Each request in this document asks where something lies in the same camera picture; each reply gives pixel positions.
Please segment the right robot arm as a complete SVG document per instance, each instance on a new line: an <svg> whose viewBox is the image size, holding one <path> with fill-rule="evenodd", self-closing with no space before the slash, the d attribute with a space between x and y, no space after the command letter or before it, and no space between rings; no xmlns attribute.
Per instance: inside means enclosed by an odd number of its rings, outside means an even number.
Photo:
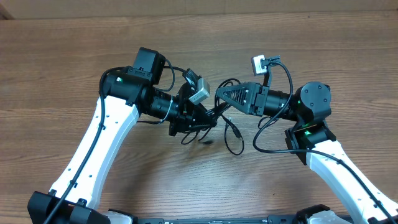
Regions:
<svg viewBox="0 0 398 224"><path fill-rule="evenodd" d="M221 98L244 114L293 121L285 130L287 149L319 175L339 198L354 223L397 223L397 203L386 197L355 166L329 129L331 91L309 82L295 93L258 83L221 87Z"/></svg>

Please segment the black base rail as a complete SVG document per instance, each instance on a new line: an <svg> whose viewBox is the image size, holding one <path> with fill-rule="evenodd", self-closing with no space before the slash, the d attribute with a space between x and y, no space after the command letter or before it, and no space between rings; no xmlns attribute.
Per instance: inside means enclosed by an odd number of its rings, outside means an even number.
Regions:
<svg viewBox="0 0 398 224"><path fill-rule="evenodd" d="M295 215L269 215L260 218L194 218L194 219L163 219L138 218L137 224L293 224L302 223Z"/></svg>

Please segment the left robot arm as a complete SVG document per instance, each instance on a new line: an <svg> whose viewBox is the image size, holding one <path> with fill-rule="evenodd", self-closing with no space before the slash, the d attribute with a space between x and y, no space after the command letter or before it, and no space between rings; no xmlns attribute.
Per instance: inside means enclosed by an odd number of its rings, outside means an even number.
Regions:
<svg viewBox="0 0 398 224"><path fill-rule="evenodd" d="M131 66L110 68L99 81L99 98L91 123L61 176L47 193L34 192L27 209L33 223L136 223L126 212L98 211L114 159L142 114L153 124L169 123L170 135L197 133L216 126L218 112L202 101L209 86L185 70L177 95L157 87L171 63L155 50L140 48Z"/></svg>

